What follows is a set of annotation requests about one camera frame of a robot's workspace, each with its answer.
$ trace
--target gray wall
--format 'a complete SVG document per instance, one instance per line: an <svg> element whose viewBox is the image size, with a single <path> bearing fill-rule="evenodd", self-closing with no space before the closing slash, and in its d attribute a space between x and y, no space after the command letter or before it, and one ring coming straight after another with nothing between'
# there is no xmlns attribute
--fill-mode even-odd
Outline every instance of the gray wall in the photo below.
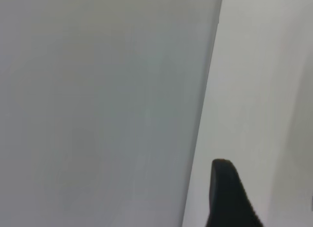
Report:
<svg viewBox="0 0 313 227"><path fill-rule="evenodd" d="M0 0L0 225L178 227L220 0Z"/></svg>

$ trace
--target black object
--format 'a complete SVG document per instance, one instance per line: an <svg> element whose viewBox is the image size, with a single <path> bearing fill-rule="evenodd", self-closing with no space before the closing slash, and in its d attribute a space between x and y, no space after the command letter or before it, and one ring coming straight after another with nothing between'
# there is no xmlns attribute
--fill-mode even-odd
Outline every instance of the black object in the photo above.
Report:
<svg viewBox="0 0 313 227"><path fill-rule="evenodd" d="M209 201L206 227L263 227L231 161L213 160Z"/></svg>

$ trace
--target door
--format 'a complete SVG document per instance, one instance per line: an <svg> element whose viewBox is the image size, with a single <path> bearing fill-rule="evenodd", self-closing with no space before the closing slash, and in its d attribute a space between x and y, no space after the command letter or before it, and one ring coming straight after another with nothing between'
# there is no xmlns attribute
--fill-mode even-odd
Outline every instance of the door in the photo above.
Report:
<svg viewBox="0 0 313 227"><path fill-rule="evenodd" d="M179 227L220 0L0 0L0 222Z"/></svg>

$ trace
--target white wall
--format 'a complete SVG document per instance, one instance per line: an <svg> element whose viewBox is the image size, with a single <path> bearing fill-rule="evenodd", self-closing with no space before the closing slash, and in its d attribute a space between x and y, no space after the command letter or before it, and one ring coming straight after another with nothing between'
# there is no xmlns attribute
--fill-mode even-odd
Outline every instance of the white wall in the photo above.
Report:
<svg viewBox="0 0 313 227"><path fill-rule="evenodd" d="M211 161L234 162L267 227L313 225L313 0L223 0L184 227L202 227Z"/></svg>
<svg viewBox="0 0 313 227"><path fill-rule="evenodd" d="M0 226L181 226L219 5L0 0Z"/></svg>

